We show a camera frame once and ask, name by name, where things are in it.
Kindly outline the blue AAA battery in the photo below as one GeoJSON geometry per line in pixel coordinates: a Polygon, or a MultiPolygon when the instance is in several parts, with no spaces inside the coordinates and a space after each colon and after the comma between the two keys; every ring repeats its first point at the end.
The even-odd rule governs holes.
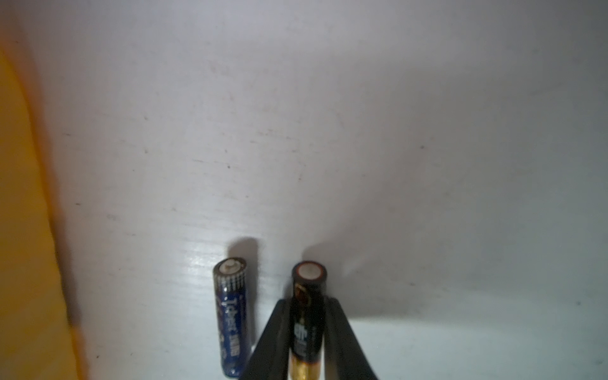
{"type": "Polygon", "coordinates": [[[213,269],[221,368],[228,378],[240,378],[252,348],[247,269],[247,262],[241,257],[226,258],[213,269]]]}

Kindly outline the black gold AAA battery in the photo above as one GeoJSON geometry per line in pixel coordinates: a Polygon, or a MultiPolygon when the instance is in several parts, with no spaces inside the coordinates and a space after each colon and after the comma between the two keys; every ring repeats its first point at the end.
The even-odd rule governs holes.
{"type": "Polygon", "coordinates": [[[294,266],[292,280],[290,378],[319,379],[327,270],[316,261],[302,261],[294,266]]]}

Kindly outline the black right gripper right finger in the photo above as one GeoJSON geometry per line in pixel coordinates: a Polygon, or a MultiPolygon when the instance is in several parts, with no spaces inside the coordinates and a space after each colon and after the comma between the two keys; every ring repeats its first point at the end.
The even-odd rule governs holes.
{"type": "Polygon", "coordinates": [[[378,380],[340,302],[333,297],[326,297],[325,305],[324,361],[326,379],[378,380]]]}

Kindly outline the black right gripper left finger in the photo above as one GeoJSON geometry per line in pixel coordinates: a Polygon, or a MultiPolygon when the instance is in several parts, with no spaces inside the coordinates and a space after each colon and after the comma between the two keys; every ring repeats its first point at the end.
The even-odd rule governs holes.
{"type": "Polygon", "coordinates": [[[280,299],[261,334],[240,380],[288,378],[291,300],[280,299]]]}

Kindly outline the yellow plastic storage box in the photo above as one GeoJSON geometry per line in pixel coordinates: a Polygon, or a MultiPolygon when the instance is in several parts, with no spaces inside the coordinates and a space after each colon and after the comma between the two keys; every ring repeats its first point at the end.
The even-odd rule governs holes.
{"type": "Polygon", "coordinates": [[[41,103],[25,64],[1,49],[1,377],[86,379],[53,229],[41,103]]]}

